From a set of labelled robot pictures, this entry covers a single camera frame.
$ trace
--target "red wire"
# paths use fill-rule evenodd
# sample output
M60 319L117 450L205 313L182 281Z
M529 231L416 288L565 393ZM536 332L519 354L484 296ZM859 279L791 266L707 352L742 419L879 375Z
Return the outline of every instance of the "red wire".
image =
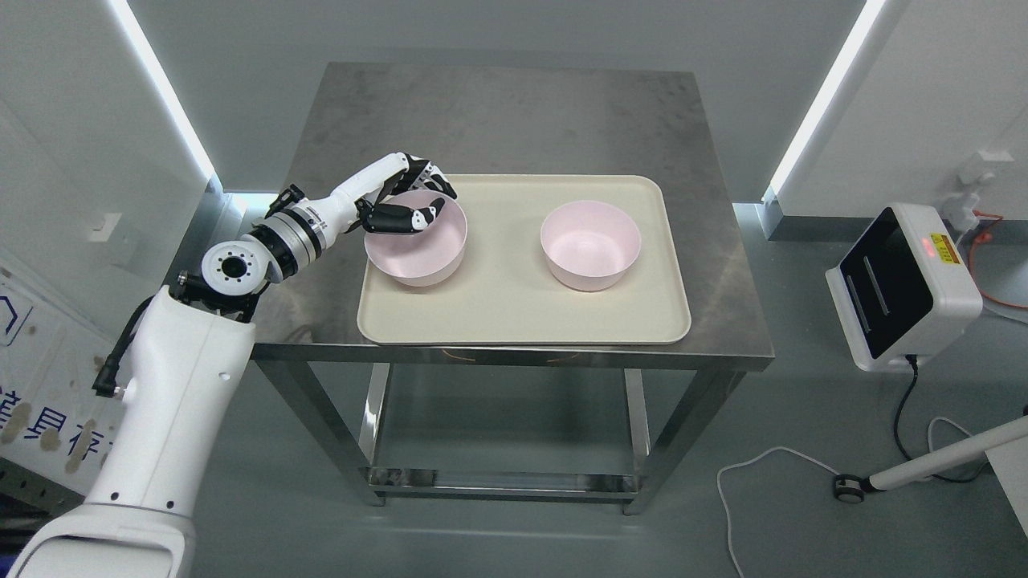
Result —
M1028 304L1012 303L1012 302L1004 301L1002 299L997 299L996 297L993 297L992 295L990 295L990 294L986 293L985 291L983 291L982 287L978 284L978 279L975 278L975 251L978 249L979 245L985 245L986 243L989 243L989 242L992 241L992 234L989 234L989 229L991 229L992 227L994 227L997 224L999 224L999 222L1003 220L1003 216L1002 215L993 215L992 213L982 213L981 211L975 211L975 215L977 215L979 217L989 217L991 219L995 219L994 221L992 221L991 223L989 223L985 228L983 228L982 232L980 232L977 236L975 236L975 240L971 241L971 244L970 244L970 249L967 251L967 272L970 273L971 280L975 282L975 285L978 286L978 292L981 293L983 297L985 297L986 299L989 299L990 301L992 301L994 303L999 303L1001 305L1005 305L1005 306L1014 308L1014 309L1019 309L1019 310L1028 310Z

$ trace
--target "black cable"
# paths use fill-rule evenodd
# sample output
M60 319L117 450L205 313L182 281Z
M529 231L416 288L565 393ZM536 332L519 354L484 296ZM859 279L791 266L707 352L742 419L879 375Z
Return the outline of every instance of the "black cable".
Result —
M104 365L100 368L100 372L97 373L97 378L93 382L93 389L96 390L97 395L114 397L114 390L117 388L115 377L118 374L121 358L128 351L128 346L132 345L132 340L136 336L134 329L136 329L136 324L139 323L139 318L143 317L143 312L146 311L147 305L150 304L150 300L152 299L153 297L143 299L143 302L136 308L132 317L128 318L128 322L125 323L124 329L121 330L121 335L114 342L114 349L107 356Z
M900 399L900 405L896 406L895 416L893 416L893 418L892 418L892 440L895 441L896 447L900 448L900 453L903 454L903 457L906 458L907 461L909 462L909 461L913 460L914 458L911 457L910 453L907 451L907 448L904 447L903 441L900 440L900 416L903 413L904 406L907 405L907 398L910 397L910 393L912 391L914 391L914 386L917 385L917 376L918 376L918 373L917 373L917 356L916 355L908 355L907 356L907 362L910 363L911 368L914 370L914 378L910 381L910 386L907 387L907 391L904 392L903 397ZM943 481L948 481L950 483L970 483L970 482L975 481L976 479L978 479L978 476L982 474L982 470L985 469L985 466L988 463L989 463L988 460L986 460L985 462L983 462L982 465L978 467L978 471L976 471L975 474L971 475L970 477L966 477L966 478L952 478L952 477L946 477L944 475L939 475L939 474L931 474L931 477L933 477L935 479L941 479Z

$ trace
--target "white pole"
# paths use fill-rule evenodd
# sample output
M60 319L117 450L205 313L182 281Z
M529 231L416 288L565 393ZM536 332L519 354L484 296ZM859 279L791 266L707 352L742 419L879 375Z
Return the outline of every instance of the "white pole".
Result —
M871 476L876 490L894 490L925 476L981 458L986 449L1028 436L1028 416L925 454Z

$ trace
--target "table top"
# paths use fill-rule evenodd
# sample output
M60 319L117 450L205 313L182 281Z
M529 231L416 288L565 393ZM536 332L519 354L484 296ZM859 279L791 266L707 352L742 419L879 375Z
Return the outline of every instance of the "table top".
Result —
M285 184L320 198L396 150L448 174L653 180L689 333L665 346L377 346L357 327L367 257L355 231L264 294L255 359L740 371L774 359L693 74L331 63Z

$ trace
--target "gray floor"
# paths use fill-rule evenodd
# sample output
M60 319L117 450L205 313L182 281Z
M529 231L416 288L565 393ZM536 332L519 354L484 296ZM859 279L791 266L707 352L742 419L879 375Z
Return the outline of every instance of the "gray floor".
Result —
M605 504L363 506L251 366L200 491L193 575L734 576L718 469L773 445L852 473L893 465L891 413L908 383L905 374L864 373L849 360L823 278L848 246L768 243L754 207L736 211L777 359L742 382L644 515L624 517ZM1013 265L1018 253L997 248L989 258ZM995 278L985 255L983 275ZM984 314L925 365L905 413L908 445L924 449L932 416L976 432L1019 417L1028 403L1026 337L1028 326ZM315 369L357 423L370 368ZM630 463L616 371L398 371L387 464L615 471ZM645 373L651 427L666 419L688 377ZM1006 577L1028 568L1028 540L992 475L915 483L860 506L836 502L827 472L785 455L725 479L736 551L750 577Z

